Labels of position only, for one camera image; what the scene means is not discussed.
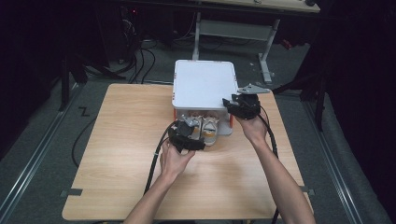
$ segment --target white square top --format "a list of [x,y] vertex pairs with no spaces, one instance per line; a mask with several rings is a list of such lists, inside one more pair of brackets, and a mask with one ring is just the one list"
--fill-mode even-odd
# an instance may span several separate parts
[[222,99],[231,101],[237,91],[232,63],[176,61],[172,98],[175,109],[226,110]]

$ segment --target wooden table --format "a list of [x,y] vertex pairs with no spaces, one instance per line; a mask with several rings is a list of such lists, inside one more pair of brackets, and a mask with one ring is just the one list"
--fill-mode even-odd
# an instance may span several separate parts
[[[63,217],[125,219],[143,195],[158,142],[173,121],[172,86],[110,85],[92,130]],[[260,94],[279,158],[304,185],[274,95]],[[153,182],[160,173],[157,164]],[[256,219],[275,212],[257,155],[235,122],[230,136],[198,151],[169,190],[156,219]]]

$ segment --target human arm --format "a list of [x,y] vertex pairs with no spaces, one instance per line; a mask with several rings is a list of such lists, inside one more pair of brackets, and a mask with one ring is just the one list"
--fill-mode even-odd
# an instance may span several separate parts
[[265,140],[267,129],[262,121],[258,117],[237,120],[259,157],[271,194],[283,220],[288,224],[315,223],[311,208],[300,187],[268,146]]
[[123,223],[152,223],[166,193],[177,177],[186,169],[187,164],[194,155],[195,151],[193,150],[182,155],[168,140],[163,142],[163,153],[160,157],[161,174]]

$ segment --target forearm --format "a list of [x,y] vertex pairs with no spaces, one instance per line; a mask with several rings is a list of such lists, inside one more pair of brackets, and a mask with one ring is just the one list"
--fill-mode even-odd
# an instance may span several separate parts
[[160,175],[123,223],[151,224],[175,179]]
[[263,139],[250,141],[256,150],[262,169],[280,215],[286,223],[315,223],[311,208],[300,187]]

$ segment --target white box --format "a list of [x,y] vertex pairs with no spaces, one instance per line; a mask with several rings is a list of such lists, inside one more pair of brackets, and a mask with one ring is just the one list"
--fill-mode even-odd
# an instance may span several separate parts
[[175,119],[191,111],[215,111],[219,116],[220,135],[233,132],[233,116],[227,112],[222,99],[232,100],[238,84],[229,62],[178,60],[175,65],[172,104]]

